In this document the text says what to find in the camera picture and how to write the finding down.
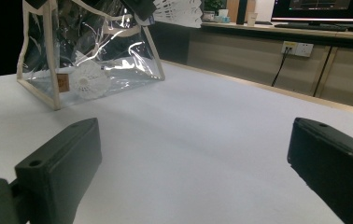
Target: white tabletop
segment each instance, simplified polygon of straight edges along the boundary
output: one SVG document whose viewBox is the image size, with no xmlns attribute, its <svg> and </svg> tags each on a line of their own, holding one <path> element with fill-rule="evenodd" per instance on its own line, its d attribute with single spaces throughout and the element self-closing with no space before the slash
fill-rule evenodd
<svg viewBox="0 0 353 224">
<path fill-rule="evenodd" d="M 287 163 L 292 123 L 353 136 L 353 113 L 164 64 L 166 80 L 52 111 L 0 77 L 0 177 L 67 125 L 100 123 L 103 163 L 78 209 L 87 223 L 336 224 Z"/>
</svg>

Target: clear plastic bag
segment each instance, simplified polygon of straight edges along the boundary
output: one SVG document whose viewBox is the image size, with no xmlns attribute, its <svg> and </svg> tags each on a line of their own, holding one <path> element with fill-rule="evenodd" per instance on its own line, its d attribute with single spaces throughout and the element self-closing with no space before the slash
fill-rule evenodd
<svg viewBox="0 0 353 224">
<path fill-rule="evenodd" d="M 164 80 L 147 27 L 120 0 L 23 1 L 18 81 L 54 109 Z"/>
</svg>

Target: computer screen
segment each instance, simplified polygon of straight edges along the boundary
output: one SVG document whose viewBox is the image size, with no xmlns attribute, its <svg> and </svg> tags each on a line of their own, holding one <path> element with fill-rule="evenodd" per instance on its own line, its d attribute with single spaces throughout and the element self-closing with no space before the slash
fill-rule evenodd
<svg viewBox="0 0 353 224">
<path fill-rule="evenodd" d="M 272 21 L 353 24 L 353 0 L 275 0 Z"/>
</svg>

